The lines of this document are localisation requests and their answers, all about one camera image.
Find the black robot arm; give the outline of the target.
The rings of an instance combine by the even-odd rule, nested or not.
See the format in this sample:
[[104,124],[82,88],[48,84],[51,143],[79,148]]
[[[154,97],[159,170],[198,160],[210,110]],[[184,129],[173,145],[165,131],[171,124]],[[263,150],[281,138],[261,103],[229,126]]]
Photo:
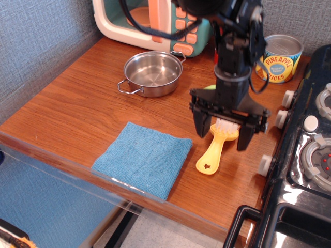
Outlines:
[[206,19],[214,29],[216,88],[191,89],[190,108],[195,129],[204,137],[213,116],[239,124],[237,150],[246,150],[255,133],[264,132],[270,111],[255,102],[253,66],[265,52],[261,1],[174,1],[197,20]]

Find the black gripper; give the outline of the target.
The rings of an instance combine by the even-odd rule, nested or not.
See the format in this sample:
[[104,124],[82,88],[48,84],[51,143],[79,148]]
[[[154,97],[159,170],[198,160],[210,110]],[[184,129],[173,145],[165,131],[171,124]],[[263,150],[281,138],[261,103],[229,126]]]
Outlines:
[[249,95],[253,88],[251,74],[241,76],[217,74],[216,89],[190,90],[190,108],[196,133],[203,138],[209,132],[212,116],[241,125],[237,151],[244,151],[254,133],[266,132],[270,110],[255,102]]

